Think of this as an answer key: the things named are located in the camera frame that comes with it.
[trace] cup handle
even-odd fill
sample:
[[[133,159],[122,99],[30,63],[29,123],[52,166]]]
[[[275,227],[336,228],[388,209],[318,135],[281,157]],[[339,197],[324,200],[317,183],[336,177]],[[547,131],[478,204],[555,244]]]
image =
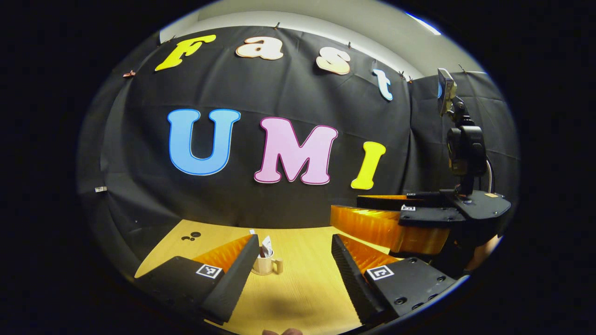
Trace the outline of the cup handle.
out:
[[[277,272],[277,274],[284,272],[284,260],[283,259],[281,259],[281,258],[274,259],[273,263],[275,263],[277,266],[277,269],[275,271],[275,272]]]

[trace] letter u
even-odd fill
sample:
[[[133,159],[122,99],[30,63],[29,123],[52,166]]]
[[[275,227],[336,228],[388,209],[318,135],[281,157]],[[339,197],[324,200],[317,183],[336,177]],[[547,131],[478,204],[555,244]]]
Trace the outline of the letter u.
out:
[[[207,176],[222,170],[228,163],[232,141],[232,125],[240,120],[240,113],[231,109],[216,109],[209,113],[215,122],[213,151],[208,158],[197,158],[191,150],[193,123],[201,117],[198,110],[177,109],[170,121],[170,159],[176,168],[189,175]]]

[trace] finger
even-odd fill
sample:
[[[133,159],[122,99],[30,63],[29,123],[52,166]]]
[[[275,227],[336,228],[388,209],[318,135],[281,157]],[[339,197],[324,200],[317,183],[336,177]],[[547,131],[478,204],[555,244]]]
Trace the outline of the finger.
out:
[[[296,328],[288,328],[282,335],[302,335],[302,332]]]
[[[491,255],[496,245],[499,244],[500,240],[501,238],[495,235],[490,241],[479,247],[476,247],[476,249],[474,249],[474,256],[468,265],[465,266],[465,269],[472,271],[478,268],[488,258],[488,256]]]

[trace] pink letter m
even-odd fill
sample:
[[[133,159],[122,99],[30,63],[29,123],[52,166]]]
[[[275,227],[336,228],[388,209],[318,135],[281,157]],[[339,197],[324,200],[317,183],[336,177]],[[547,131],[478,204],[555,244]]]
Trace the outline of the pink letter m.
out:
[[[254,174],[254,180],[274,183],[281,180],[277,172],[277,158],[281,159],[285,175],[293,182],[308,162],[306,173],[300,180],[305,184],[322,185],[329,182],[327,167],[331,145],[337,138],[337,130],[329,126],[316,126],[302,145],[289,120],[281,117],[266,117],[261,120],[266,132],[265,152],[261,170]]]

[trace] mug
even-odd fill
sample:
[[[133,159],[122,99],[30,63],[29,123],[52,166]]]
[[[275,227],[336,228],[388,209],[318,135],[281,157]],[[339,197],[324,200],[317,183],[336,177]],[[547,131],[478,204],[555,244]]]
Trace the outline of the mug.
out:
[[[273,272],[273,263],[277,266],[277,269],[275,270],[277,274],[284,272],[284,260],[281,258],[274,259],[274,254],[275,252],[271,253],[271,256],[265,258],[258,256],[257,259],[254,260],[252,272],[257,275],[268,275]]]

